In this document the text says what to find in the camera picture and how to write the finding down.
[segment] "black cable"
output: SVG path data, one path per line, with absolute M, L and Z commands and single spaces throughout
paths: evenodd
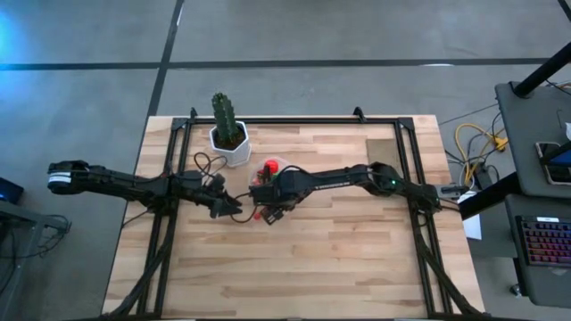
M 478 156 L 478 158 L 480 158 L 480 157 L 484 158 L 484 165 L 485 165 L 485 163 L 488 161 L 488 157 L 490 157 L 490 155 L 492 155 L 493 153 L 495 153 L 497 151 L 499 151 L 499 149 L 494 148 L 492 151 L 489 151 L 488 153 L 485 153 L 482 156 Z
M 244 196 L 247 196 L 247 195 L 250 195 L 250 192 L 248 192 L 248 193 L 241 193 L 241 194 L 239 194 L 237 197 L 235 197 L 234 199 L 237 200 L 237 199 L 239 199 L 240 197 L 244 197 Z
M 451 152 L 448 152 L 445 148 L 444 148 L 444 152 L 446 152 L 446 154 L 448 154 L 448 156 L 452 157 L 454 160 L 459 161 L 461 163 L 464 163 L 464 161 L 461 160 L 458 156 L 454 155 Z
M 198 163 L 198 156 L 203 156 L 204 158 L 206 158 L 206 166 L 202 167 L 199 163 Z M 216 169 L 212 174 L 211 174 L 211 168 L 212 168 L 212 163 L 214 161 L 217 160 L 224 160 L 224 164 L 222 164 L 222 166 L 220 166 L 218 169 Z M 226 156 L 218 156 L 215 157 L 214 159 L 211 160 L 210 156 L 208 156 L 208 154 L 206 154 L 205 152 L 197 152 L 194 155 L 194 164 L 196 164 L 196 167 L 199 169 L 199 171 L 207 176 L 210 177 L 212 179 L 214 179 L 214 174 L 218 173 L 221 169 L 225 168 L 226 165 L 228 164 L 228 158 L 226 158 Z
M 490 108 L 492 108 L 492 107 L 494 107 L 494 106 L 497 106 L 497 105 L 498 105 L 498 103 L 494 103 L 494 104 L 491 104 L 491 105 L 489 105 L 489 106 L 485 106 L 484 108 L 480 108 L 480 109 L 478 109 L 478 110 L 471 111 L 471 112 L 469 112 L 469 113 L 467 113 L 467 114 L 464 114 L 464 115 L 461 115 L 461 116 L 458 116 L 458 117 L 454 117 L 453 119 L 448 119 L 448 120 L 446 120 L 446 121 L 443 121 L 443 122 L 441 122 L 441 123 L 438 123 L 438 126 L 442 126 L 442 125 L 444 125 L 444 124 L 448 124 L 449 122 L 454 121 L 454 120 L 456 120 L 456 119 L 462 119 L 462 118 L 464 118 L 464 117 L 467 117 L 467 116 L 470 116 L 470 115 L 474 115 L 475 113 L 478 113 L 478 112 L 480 112 L 480 111 L 488 110 L 488 109 L 490 109 Z
M 45 241 L 43 244 L 38 246 L 38 248 L 41 249 L 40 251 L 33 253 L 33 254 L 30 254 L 30 255 L 15 257 L 16 259 L 29 259 L 29 258 L 33 258 L 36 256 L 43 258 L 49 251 L 55 249 L 55 247 L 57 247 L 57 245 L 62 241 L 63 237 L 65 237 L 65 235 L 70 232 L 71 222 L 66 217 L 64 217 L 63 215 L 47 215 L 47 216 L 53 217 L 53 218 L 62 218 L 66 224 L 65 231 L 59 231 L 58 230 L 54 235 L 50 236 L 47 239 L 47 241 Z M 51 246 L 48 246 L 48 244 L 51 241 L 55 240 L 56 238 L 57 238 L 57 241 L 55 241 L 55 243 L 52 244 Z M 0 259 L 13 259 L 13 257 L 0 257 Z
M 448 200 L 448 199 L 440 199 L 441 202 L 448 202 L 450 204 L 454 204 L 454 205 L 458 205 L 457 202 L 453 201 L 453 200 Z
M 480 133 L 480 134 L 476 134 L 474 136 L 472 136 L 472 138 L 470 138 L 470 140 L 468 141 L 468 150 L 466 151 L 466 158 L 470 159 L 470 150 L 472 149 L 472 143 L 474 142 L 474 140 L 478 137 L 483 136 L 484 134 Z
M 492 168 L 493 170 L 496 171 L 496 182 L 500 180 L 500 171 L 498 170 L 498 168 L 496 168 L 493 165 L 488 165 L 485 167 L 486 170 L 489 170 L 489 168 Z
M 443 209 L 446 209 L 446 210 L 455 210 L 455 211 L 457 211 L 458 213 L 460 213 L 460 210 L 459 210 L 459 209 L 455 209 L 455 208 L 448 207 L 448 206 L 441 206 L 441 207 L 442 207 Z
M 252 220 L 254 214 L 256 214 L 256 210 L 258 210 L 258 206 L 253 208 L 252 214 L 250 215 L 249 218 L 247 218 L 245 220 L 236 219 L 236 218 L 234 218 L 234 215 L 230 215 L 230 218 L 232 218 L 233 221 L 235 221 L 236 223 L 239 223 L 239 224 L 248 223 L 248 222 L 250 222 L 250 220 Z
M 123 223 L 123 225 L 121 225 L 121 228 L 124 228 L 125 225 L 127 225 L 127 224 L 129 224 L 130 222 L 136 220 L 137 218 L 142 217 L 144 214 L 150 213 L 150 212 L 151 212 L 150 210 L 146 210 L 146 211 L 142 212 L 141 214 L 138 214 L 138 215 L 134 216 L 133 218 L 128 219 L 126 222 Z
M 571 93 L 569 93 L 567 90 L 563 89 L 563 88 L 559 88 L 556 84 L 550 82 L 549 80 L 545 80 L 548 84 L 556 87 L 559 91 L 561 91 L 562 93 L 566 94 L 566 95 L 571 95 Z
M 10 269 L 10 275 L 8 276 L 8 278 L 6 278 L 6 281 L 4 282 L 2 289 L 0 289 L 0 298 L 2 298 L 2 295 L 4 294 L 4 291 L 6 290 L 6 288 L 8 287 L 8 284 L 10 284 L 10 281 L 12 281 L 12 277 L 14 276 L 14 272 L 16 271 L 16 265 L 17 265 L 16 264 L 16 254 L 17 254 L 16 235 L 14 233 L 13 227 L 10 228 L 10 235 L 12 236 L 12 268 Z
M 495 126 L 495 124 L 496 124 L 496 119 L 497 119 L 498 117 L 500 117 L 500 115 L 501 115 L 501 112 L 498 112 L 498 114 L 496 115 L 496 117 L 494 117 L 493 120 L 492 120 L 492 137 L 493 137 L 493 139 L 496 138 L 496 130 L 494 129 L 494 126 Z

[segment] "yellow cable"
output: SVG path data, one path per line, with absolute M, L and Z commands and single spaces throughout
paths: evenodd
M 496 134 L 496 135 L 501 134 L 504 130 L 506 130 L 506 128 L 500 129 L 500 131 L 498 131 L 498 132 L 495 133 L 495 134 Z M 480 154 L 478 155 L 478 157 L 484 156 L 484 151 L 485 151 L 485 149 L 488 147 L 489 144 L 492 143 L 492 141 L 495 142 L 495 139 L 489 140 L 488 143 L 486 143 L 486 144 L 484 145 L 484 147 L 483 147 L 482 150 L 480 151 Z M 508 142 L 506 142 L 506 143 L 504 143 L 504 144 L 502 144 L 502 145 L 500 145 L 500 146 L 496 146 L 495 149 L 500 149 L 500 148 L 502 148 L 502 147 L 505 147 L 505 145 L 507 145 L 507 144 L 508 144 Z M 473 166 L 472 169 L 469 170 L 469 173 L 468 173 L 468 169 L 466 169 L 467 175 L 466 175 L 466 178 L 464 179 L 464 185 L 467 185 L 467 184 L 469 183 L 470 179 L 471 179 L 472 176 L 474 175 L 474 172 L 476 171 L 476 167 L 477 167 L 477 166 Z
M 456 147 L 458 147 L 458 150 L 460 151 L 460 154 L 462 155 L 462 159 L 464 161 L 468 161 L 468 156 L 466 155 L 466 153 L 464 152 L 464 150 L 462 149 L 462 146 L 460 144 L 460 140 L 459 140 L 459 132 L 462 128 L 465 127 L 471 127 L 473 129 L 478 130 L 480 133 L 482 133 L 483 135 L 487 135 L 488 137 L 490 137 L 491 140 L 493 140 L 493 136 L 492 134 L 488 133 L 487 131 L 483 130 L 481 127 L 479 127 L 476 124 L 472 124 L 472 123 L 464 123 L 464 124 L 460 124 L 456 127 L 456 132 L 454 133 L 454 139 L 456 140 Z M 470 178 L 472 177 L 470 174 L 470 164 L 468 164 L 466 166 L 466 175 L 464 176 L 465 178 L 465 182 L 469 182 Z

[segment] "gray concrete floor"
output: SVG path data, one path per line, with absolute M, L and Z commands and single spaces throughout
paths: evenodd
M 0 1 L 0 63 L 159 62 L 175 0 Z M 171 60 L 548 57 L 571 36 L 556 0 L 186 0 Z M 440 121 L 494 103 L 493 86 L 536 65 L 170 70 L 159 115 L 211 114 L 223 91 L 239 114 L 435 114 Z M 72 232 L 26 276 L 23 318 L 99 314 L 125 202 L 46 189 L 52 161 L 82 159 L 131 172 L 157 70 L 0 71 L 0 176 L 26 188 L 22 205 L 63 214 Z M 571 78 L 569 69 L 552 78 Z M 457 153 L 462 122 L 488 128 L 497 107 L 441 126 Z M 461 141 L 473 134 L 467 130 Z M 479 151 L 484 140 L 475 143 Z M 489 162 L 513 171 L 509 151 Z M 451 165 L 452 177 L 459 167 Z M 567 320 L 508 292 L 507 259 L 474 257 L 486 310 Z

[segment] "rgb keyboard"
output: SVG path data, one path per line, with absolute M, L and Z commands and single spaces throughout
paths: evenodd
M 558 220 L 517 217 L 529 265 L 571 268 L 571 222 Z

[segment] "soil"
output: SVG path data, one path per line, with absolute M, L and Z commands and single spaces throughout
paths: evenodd
M 224 149 L 227 151 L 234 151 L 244 140 L 246 139 L 246 134 L 241 126 L 238 126 L 238 133 L 234 136 L 231 143 L 222 142 L 218 136 L 218 130 L 214 131 L 214 146 L 216 148 Z

